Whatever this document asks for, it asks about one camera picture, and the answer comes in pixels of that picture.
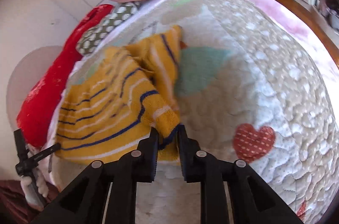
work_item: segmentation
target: silver screw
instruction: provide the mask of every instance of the silver screw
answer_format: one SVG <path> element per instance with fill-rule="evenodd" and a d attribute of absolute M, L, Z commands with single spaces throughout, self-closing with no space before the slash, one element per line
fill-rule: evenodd
<path fill-rule="evenodd" d="M 204 150 L 199 150 L 199 151 L 197 151 L 196 155 L 198 157 L 206 157 L 207 153 Z"/>
<path fill-rule="evenodd" d="M 100 168 L 102 165 L 101 161 L 92 162 L 92 168 Z"/>
<path fill-rule="evenodd" d="M 238 160 L 235 162 L 235 164 L 239 167 L 239 168 L 244 168 L 246 167 L 246 162 L 243 160 Z"/>
<path fill-rule="evenodd" d="M 133 157 L 139 157 L 139 156 L 141 155 L 141 151 L 139 151 L 139 150 L 134 150 L 134 151 L 132 151 L 131 155 L 132 155 Z"/>

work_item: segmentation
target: red cushion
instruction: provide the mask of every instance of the red cushion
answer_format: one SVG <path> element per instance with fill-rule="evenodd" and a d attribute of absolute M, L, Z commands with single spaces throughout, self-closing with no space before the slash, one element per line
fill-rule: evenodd
<path fill-rule="evenodd" d="M 75 47 L 83 33 L 97 25 L 112 9 L 112 5 L 100 5 L 81 20 L 66 40 L 62 52 L 27 95 L 18 114 L 17 123 L 28 144 L 39 148 L 46 143 L 50 120 L 60 102 L 68 76 L 75 62 L 82 59 Z"/>

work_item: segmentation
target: teal patch on quilt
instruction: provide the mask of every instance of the teal patch on quilt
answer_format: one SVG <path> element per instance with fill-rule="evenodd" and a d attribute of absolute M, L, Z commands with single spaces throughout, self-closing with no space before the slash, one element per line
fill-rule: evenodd
<path fill-rule="evenodd" d="M 188 96 L 205 89 L 217 76 L 229 50 L 212 47 L 187 47 L 181 50 L 176 96 Z"/>

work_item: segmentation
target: polka dot pillow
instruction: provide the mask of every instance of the polka dot pillow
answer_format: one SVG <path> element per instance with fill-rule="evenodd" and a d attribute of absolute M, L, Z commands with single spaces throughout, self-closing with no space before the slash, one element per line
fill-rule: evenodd
<path fill-rule="evenodd" d="M 114 8 L 113 12 L 106 15 L 98 25 L 84 32 L 78 41 L 77 51 L 83 56 L 93 53 L 109 32 L 137 13 L 139 8 L 140 2 L 137 1 L 122 3 Z"/>

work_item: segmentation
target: white quilt fabric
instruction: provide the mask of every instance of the white quilt fabric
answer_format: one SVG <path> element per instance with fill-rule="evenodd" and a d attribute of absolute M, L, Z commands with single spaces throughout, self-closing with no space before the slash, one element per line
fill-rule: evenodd
<path fill-rule="evenodd" d="M 226 161 L 238 159 L 233 146 L 238 125 L 271 127 L 274 145 L 250 165 L 293 211 L 305 206 L 305 223 L 315 223 L 339 183 L 338 128 L 321 73 L 307 51 L 249 2 L 198 0 L 187 12 L 171 8 L 182 1 L 149 1 L 98 49 L 125 45 L 135 35 L 141 39 L 157 22 L 156 32 L 182 26 L 188 47 L 229 51 L 204 89 L 179 97 L 182 123 L 202 149 Z M 70 79 L 94 58 L 78 62 Z M 58 111 L 46 146 L 53 144 Z M 50 180 L 64 188 L 83 168 L 55 159 Z M 200 187 L 186 184 L 179 166 L 158 164 L 155 182 L 138 185 L 137 223 L 199 223 L 199 208 Z"/>

